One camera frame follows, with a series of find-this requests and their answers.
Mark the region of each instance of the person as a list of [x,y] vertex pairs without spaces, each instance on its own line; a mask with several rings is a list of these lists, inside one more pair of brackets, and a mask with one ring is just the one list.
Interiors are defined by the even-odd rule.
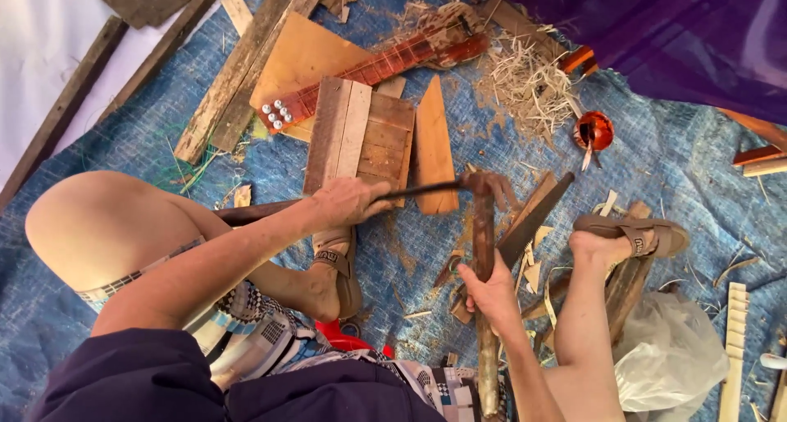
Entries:
[[[334,179],[232,230],[207,208],[121,173],[54,185],[32,206],[27,238],[99,313],[27,419],[479,420],[475,370],[341,352],[288,309],[325,322],[357,311],[351,226],[391,208],[375,201],[389,191]],[[664,224],[584,226],[594,232],[568,242],[575,265],[555,332],[559,367],[538,366],[500,255],[487,283],[459,267],[468,308],[480,308],[506,348],[514,398],[501,387],[498,420],[512,400],[520,420],[623,419],[605,275],[633,254],[668,256],[686,242]],[[308,270],[270,262],[310,235],[317,257]]]

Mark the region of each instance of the leg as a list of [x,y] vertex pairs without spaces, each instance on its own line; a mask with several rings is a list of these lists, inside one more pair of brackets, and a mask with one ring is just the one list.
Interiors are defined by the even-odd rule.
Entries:
[[[207,208],[112,171],[54,185],[35,202],[25,228],[38,256],[78,292],[115,282],[200,235],[210,240],[231,231]],[[338,313],[335,277],[322,265],[295,271],[268,262],[249,280],[309,316]]]
[[[645,233],[653,240],[653,232]],[[625,237],[604,239],[577,231],[568,240],[574,273],[555,329],[559,367],[545,371],[566,420],[622,420],[605,307],[610,267],[631,255]]]

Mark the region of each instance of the hand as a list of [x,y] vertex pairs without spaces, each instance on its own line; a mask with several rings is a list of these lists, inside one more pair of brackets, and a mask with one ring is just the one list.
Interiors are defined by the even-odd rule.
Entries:
[[494,250],[494,268],[488,282],[478,280],[467,265],[459,264],[457,270],[467,285],[467,311],[474,312],[476,306],[480,308],[501,337],[512,328],[523,328],[514,279],[497,249]]
[[328,228],[360,224],[377,213],[394,207],[393,201],[377,201],[388,194],[388,182],[368,185],[360,178],[331,179],[312,196],[319,203],[318,211],[328,222]]

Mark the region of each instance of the saw blade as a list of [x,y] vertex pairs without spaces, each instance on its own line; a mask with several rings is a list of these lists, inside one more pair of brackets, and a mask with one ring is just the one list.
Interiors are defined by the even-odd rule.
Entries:
[[511,230],[505,242],[497,247],[508,269],[511,269],[519,260],[519,257],[522,256],[527,243],[536,237],[538,227],[544,225],[547,216],[555,208],[555,205],[560,202],[560,198],[563,197],[572,182],[574,182],[574,173],[566,173],[555,185],[555,188],[544,196],[544,199],[538,203],[536,208],[533,208],[533,211],[527,215],[525,220]]

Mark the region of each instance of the red plastic stool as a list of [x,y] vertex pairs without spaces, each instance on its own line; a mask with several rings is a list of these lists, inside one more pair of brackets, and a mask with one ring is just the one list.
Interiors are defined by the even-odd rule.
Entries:
[[[343,349],[345,351],[353,351],[354,349],[374,349],[374,347],[360,340],[359,338],[342,333],[339,326],[339,319],[336,319],[327,324],[323,322],[316,322],[314,326],[319,332],[325,335],[325,337],[330,342],[330,345],[334,348]],[[382,347],[382,354],[385,354],[391,359],[394,358],[393,351],[394,347],[391,347],[388,344]]]

